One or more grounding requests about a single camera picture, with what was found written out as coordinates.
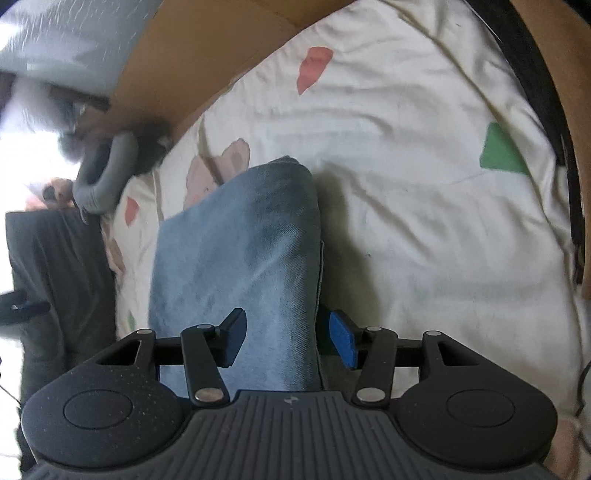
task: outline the beige fabric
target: beige fabric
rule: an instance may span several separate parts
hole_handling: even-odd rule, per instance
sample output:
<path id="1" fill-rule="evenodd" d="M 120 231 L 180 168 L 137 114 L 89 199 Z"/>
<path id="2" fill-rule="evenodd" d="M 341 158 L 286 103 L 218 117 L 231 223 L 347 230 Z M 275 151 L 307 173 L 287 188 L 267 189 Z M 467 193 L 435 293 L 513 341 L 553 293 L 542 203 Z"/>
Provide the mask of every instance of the beige fabric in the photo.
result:
<path id="1" fill-rule="evenodd" d="M 116 275 L 119 338 L 148 326 L 152 265 L 158 238 L 154 176 L 132 178 L 115 213 L 103 217 L 107 258 Z"/>
<path id="2" fill-rule="evenodd" d="M 579 474 L 579 428 L 575 419 L 561 418 L 544 466 L 562 480 L 575 480 Z"/>

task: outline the white bedsheet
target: white bedsheet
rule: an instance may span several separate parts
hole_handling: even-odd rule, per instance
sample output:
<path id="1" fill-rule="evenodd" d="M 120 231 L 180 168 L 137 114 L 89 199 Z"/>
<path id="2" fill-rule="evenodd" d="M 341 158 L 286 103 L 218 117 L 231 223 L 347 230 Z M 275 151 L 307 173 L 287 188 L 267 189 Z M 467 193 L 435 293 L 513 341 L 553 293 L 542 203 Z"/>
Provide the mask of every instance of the white bedsheet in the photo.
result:
<path id="1" fill-rule="evenodd" d="M 308 28 L 202 115 L 154 172 L 154 198 L 135 199 L 139 211 L 180 212 L 194 157 L 215 158 L 240 138 L 250 166 L 290 155 L 313 173 L 324 304 L 407 338 L 442 330 L 574 410 L 582 308 L 566 175 L 464 3 L 359 0 Z M 131 218 L 136 181 L 116 217 Z M 111 235 L 141 237 L 142 254 L 125 249 L 122 260 L 145 277 L 157 222 L 140 217 Z M 125 277 L 122 295 L 137 286 Z M 143 282 L 134 301 L 119 299 L 120 335 L 130 314 L 133 327 L 147 324 Z M 397 372 L 396 393 L 412 373 Z"/>

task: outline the dark gray cloth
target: dark gray cloth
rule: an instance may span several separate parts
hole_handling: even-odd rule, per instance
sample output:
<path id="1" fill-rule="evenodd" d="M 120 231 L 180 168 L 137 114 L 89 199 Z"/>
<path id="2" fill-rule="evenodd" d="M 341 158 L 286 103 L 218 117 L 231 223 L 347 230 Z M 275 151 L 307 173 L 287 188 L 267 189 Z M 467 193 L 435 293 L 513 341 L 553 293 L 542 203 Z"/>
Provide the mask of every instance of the dark gray cloth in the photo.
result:
<path id="1" fill-rule="evenodd" d="M 291 158 L 251 168 L 165 221 L 158 235 L 150 326 L 178 336 L 246 311 L 237 390 L 320 389 L 314 323 L 321 274 L 320 212 L 310 172 Z M 187 396 L 180 367 L 161 381 Z"/>
<path id="2" fill-rule="evenodd" d="M 115 287 L 98 218 L 84 225 L 76 209 L 12 212 L 6 235 L 15 288 L 51 304 L 48 314 L 21 326 L 24 404 L 115 341 Z M 34 459 L 21 432 L 18 440 L 26 471 Z"/>
<path id="3" fill-rule="evenodd" d="M 150 135 L 136 137 L 122 132 L 111 142 L 88 148 L 73 195 L 83 218 L 87 213 L 111 213 L 132 175 L 149 172 L 166 155 L 166 149 Z"/>

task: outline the black clip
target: black clip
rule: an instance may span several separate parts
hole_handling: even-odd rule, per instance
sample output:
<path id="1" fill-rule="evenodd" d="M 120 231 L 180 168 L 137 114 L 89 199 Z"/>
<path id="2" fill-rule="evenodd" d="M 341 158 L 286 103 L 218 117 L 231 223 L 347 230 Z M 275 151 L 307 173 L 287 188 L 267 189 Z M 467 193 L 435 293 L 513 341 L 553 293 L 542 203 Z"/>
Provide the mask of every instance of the black clip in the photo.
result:
<path id="1" fill-rule="evenodd" d="M 234 309 L 218 327 L 207 323 L 181 332 L 189 399 L 196 407 L 219 407 L 230 402 L 218 367 L 234 363 L 246 338 L 246 313 Z"/>
<path id="2" fill-rule="evenodd" d="M 0 295 L 0 325 L 24 323 L 32 317 L 44 315 L 51 309 L 47 301 L 29 302 L 24 290 Z"/>

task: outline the black lever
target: black lever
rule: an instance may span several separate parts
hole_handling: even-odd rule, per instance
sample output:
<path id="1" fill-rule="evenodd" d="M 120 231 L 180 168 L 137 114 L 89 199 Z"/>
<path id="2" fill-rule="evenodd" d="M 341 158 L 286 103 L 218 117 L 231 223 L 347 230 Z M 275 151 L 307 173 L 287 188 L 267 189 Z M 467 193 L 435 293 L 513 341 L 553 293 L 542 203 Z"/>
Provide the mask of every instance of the black lever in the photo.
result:
<path id="1" fill-rule="evenodd" d="M 219 407 L 230 402 L 218 367 L 230 367 L 246 337 L 246 313 L 234 309 L 214 327 L 201 324 L 181 333 L 189 399 L 196 407 Z"/>
<path id="2" fill-rule="evenodd" d="M 380 327 L 361 329 L 341 310 L 331 312 L 329 332 L 345 366 L 362 369 L 351 401 L 361 407 L 387 408 L 397 359 L 398 335 Z"/>

